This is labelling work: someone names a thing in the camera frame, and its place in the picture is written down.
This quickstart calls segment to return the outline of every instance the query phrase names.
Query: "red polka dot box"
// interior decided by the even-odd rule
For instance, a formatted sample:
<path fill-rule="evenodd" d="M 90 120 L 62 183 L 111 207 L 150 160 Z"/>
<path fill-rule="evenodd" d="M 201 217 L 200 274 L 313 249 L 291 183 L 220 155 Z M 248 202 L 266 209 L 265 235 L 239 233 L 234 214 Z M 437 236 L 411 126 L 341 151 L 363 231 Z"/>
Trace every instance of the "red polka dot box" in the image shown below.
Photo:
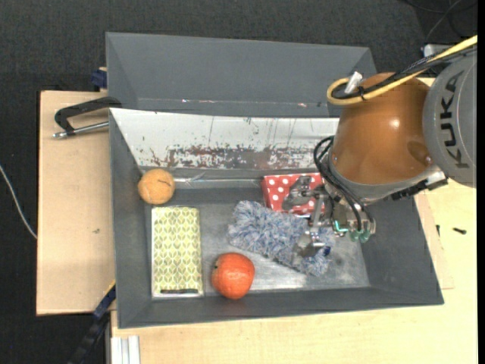
<path fill-rule="evenodd" d="M 311 176 L 310 189 L 313 189 L 314 187 L 322 183 L 322 179 L 319 173 L 266 175 L 265 177 L 263 177 L 263 181 L 261 182 L 261 188 L 263 190 L 266 206 L 276 212 L 288 212 L 296 215 L 304 215 L 313 212 L 314 199 L 311 199 L 310 202 L 305 205 L 293 206 L 293 208 L 289 211 L 283 210 L 283 208 L 281 207 L 284 199 L 289 194 L 290 187 L 302 175 Z"/>

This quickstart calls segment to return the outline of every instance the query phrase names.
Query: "blue fuzzy cloth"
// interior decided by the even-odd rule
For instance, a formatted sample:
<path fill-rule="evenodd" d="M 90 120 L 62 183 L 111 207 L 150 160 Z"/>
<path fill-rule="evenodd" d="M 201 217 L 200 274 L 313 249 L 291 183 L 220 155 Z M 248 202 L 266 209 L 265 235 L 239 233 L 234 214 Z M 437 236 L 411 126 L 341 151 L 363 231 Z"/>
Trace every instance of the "blue fuzzy cloth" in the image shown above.
<path fill-rule="evenodd" d="M 236 222 L 229 226 L 229 242 L 240 248 L 277 260 L 308 275 L 320 276 L 328 268 L 329 259 L 320 249 L 315 256 L 293 264 L 293 246 L 301 234 L 308 230 L 308 221 L 288 213 L 275 212 L 255 201 L 241 201 L 233 216 Z M 335 236 L 329 227 L 323 227 L 320 238 L 334 245 Z"/>

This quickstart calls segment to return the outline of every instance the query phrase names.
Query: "white object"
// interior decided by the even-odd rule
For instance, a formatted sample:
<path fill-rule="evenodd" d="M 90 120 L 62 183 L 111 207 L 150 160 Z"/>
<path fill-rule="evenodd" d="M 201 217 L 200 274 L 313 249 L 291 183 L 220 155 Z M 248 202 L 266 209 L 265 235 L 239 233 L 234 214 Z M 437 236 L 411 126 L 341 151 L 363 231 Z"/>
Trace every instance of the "white object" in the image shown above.
<path fill-rule="evenodd" d="M 121 337 L 111 338 L 111 364 L 123 364 Z"/>
<path fill-rule="evenodd" d="M 112 337 L 111 364 L 140 364 L 139 336 Z"/>
<path fill-rule="evenodd" d="M 357 87 L 357 85 L 360 84 L 360 82 L 362 82 L 362 74 L 360 74 L 358 71 L 354 71 L 354 74 L 350 77 L 344 92 L 346 94 L 351 93 Z"/>
<path fill-rule="evenodd" d="M 140 364 L 139 336 L 128 337 L 128 352 L 130 354 L 130 364 Z"/>

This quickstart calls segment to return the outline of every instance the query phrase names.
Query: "rust stain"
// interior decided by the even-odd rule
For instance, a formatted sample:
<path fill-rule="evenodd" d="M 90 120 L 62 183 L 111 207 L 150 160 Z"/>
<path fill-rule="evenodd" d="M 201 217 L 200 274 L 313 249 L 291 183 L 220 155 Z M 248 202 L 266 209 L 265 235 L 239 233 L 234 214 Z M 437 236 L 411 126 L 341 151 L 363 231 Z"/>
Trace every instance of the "rust stain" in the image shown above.
<path fill-rule="evenodd" d="M 301 168 L 309 162 L 312 148 L 274 146 L 258 149 L 254 146 L 176 146 L 167 148 L 163 162 L 167 167 L 184 168 L 224 168 L 277 170 L 283 168 Z"/>

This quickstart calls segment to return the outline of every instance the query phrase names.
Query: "ball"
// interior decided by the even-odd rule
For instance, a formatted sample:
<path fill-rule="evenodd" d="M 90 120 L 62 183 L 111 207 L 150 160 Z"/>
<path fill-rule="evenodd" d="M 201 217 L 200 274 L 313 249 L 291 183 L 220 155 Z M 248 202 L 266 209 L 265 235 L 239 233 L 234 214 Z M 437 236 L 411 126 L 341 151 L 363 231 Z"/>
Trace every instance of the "ball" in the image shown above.
<path fill-rule="evenodd" d="M 146 203 L 161 205 L 175 192 L 175 180 L 168 171 L 161 168 L 148 170 L 138 182 L 139 196 Z"/>

